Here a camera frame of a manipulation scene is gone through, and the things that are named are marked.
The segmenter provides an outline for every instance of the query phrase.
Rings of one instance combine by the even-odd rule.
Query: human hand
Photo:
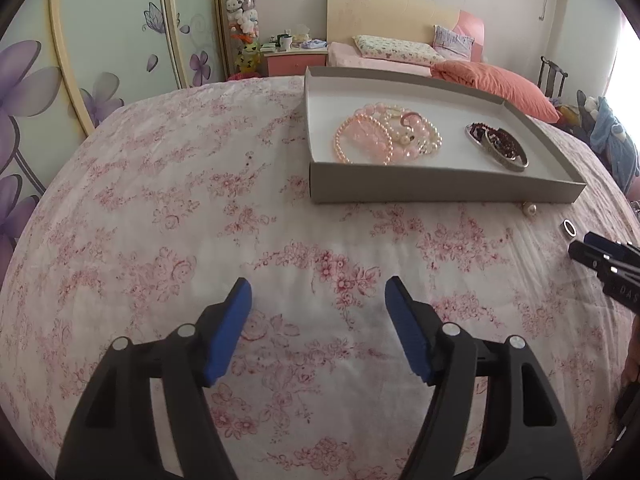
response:
[[[626,354],[625,369],[622,372],[622,387],[635,383],[640,374],[640,317],[634,318],[631,340]]]

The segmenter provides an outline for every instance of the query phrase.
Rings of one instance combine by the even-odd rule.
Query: pink drawer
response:
[[[267,57],[269,75],[304,75],[308,66],[324,66],[325,54],[283,54]]]

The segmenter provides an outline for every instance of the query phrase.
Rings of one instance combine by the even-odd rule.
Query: pink mattress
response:
[[[329,45],[329,66],[347,66],[351,68],[373,68],[376,70],[391,70],[392,72],[405,72],[430,77],[431,70],[427,66],[398,63],[385,59],[368,59],[362,57],[354,46],[345,43]]]
[[[640,238],[596,156],[538,123],[588,186],[535,218],[510,203],[317,206],[304,113],[302,77],[213,84],[120,108],[80,146],[0,291],[0,404],[30,451],[53,471],[112,340],[167,336],[244,276],[253,311],[228,373],[205,392],[238,477],[396,478],[432,393],[386,313],[385,280],[398,274],[473,336],[527,339],[589,472],[615,438],[631,315],[567,257],[559,225]],[[463,468],[481,431],[474,406]],[[165,427],[159,418],[168,451]],[[178,470],[175,455],[166,466]]]

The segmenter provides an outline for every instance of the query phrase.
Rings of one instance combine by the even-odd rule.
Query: gray box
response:
[[[335,131],[357,108],[378,101],[427,117],[443,137],[442,148],[409,164],[371,164],[357,153],[350,155],[354,164],[338,162]],[[473,88],[397,72],[317,66],[306,70],[305,107],[315,203],[571,203],[586,186],[532,120],[510,102]],[[509,130],[526,150],[529,167],[515,173],[493,160],[465,133],[473,122]]]

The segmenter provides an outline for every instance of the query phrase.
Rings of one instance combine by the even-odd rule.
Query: bedsheet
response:
[[[407,74],[431,76],[428,66],[398,63],[385,59],[369,59],[362,57],[357,48],[346,43],[334,41],[329,44],[328,66],[346,66],[351,68],[372,68],[374,70],[390,70],[392,72],[404,72]]]
[[[53,471],[114,338],[164,337],[244,276],[254,307],[227,374],[206,391],[239,478],[396,478],[431,397],[386,314],[385,280],[398,274],[473,336],[527,339],[589,472],[614,438],[632,317],[567,257],[559,225],[640,234],[591,150],[538,123],[588,186],[533,218],[511,203],[315,206],[304,115],[302,77],[213,84],[118,110],[79,147],[0,291],[0,405],[30,451]],[[485,395],[477,380],[461,468]],[[161,416],[158,431],[176,470]]]

